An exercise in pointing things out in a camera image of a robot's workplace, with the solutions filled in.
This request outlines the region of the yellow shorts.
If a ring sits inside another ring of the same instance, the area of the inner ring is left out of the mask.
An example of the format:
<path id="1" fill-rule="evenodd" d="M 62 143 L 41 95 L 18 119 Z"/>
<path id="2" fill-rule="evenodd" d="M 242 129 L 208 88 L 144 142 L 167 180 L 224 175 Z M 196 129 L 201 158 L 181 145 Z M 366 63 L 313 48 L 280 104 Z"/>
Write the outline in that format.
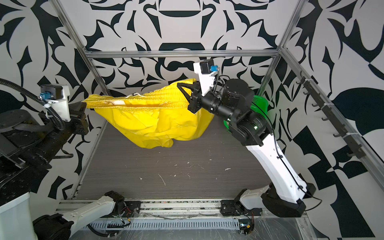
<path id="1" fill-rule="evenodd" d="M 214 118 L 204 109 L 191 113 L 177 83 L 127 97 L 90 95 L 84 103 L 127 139 L 145 149 L 170 148 L 175 140 L 195 140 Z"/>

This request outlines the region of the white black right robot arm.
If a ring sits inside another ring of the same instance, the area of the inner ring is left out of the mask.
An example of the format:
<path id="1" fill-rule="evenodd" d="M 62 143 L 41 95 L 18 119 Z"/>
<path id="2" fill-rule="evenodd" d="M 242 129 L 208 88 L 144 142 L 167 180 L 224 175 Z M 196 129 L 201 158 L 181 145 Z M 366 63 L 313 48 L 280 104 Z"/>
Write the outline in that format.
<path id="1" fill-rule="evenodd" d="M 178 83 L 189 102 L 188 110 L 205 109 L 229 123 L 229 132 L 251 152 L 272 181 L 255 190 L 242 190 L 234 200 L 238 214 L 265 208 L 281 218 L 301 217 L 306 210 L 305 198 L 316 191 L 291 166 L 278 146 L 267 116 L 251 109 L 254 91 L 240 79 L 230 79 L 218 96 L 212 90 L 203 93 L 200 83 Z"/>

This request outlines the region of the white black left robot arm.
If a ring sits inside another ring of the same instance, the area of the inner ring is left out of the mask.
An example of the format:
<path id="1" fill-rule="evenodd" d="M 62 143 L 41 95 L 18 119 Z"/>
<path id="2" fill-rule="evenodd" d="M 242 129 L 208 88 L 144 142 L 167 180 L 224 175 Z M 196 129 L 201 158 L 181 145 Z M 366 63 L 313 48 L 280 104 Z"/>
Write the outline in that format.
<path id="1" fill-rule="evenodd" d="M 43 124 L 26 110 L 1 114 L 1 239 L 67 240 L 83 227 L 108 215 L 119 216 L 124 197 L 114 191 L 72 212 L 33 220 L 30 193 L 51 168 L 51 160 L 73 134 L 88 133 L 85 104 L 69 107 L 69 118 L 58 129 L 48 118 Z"/>

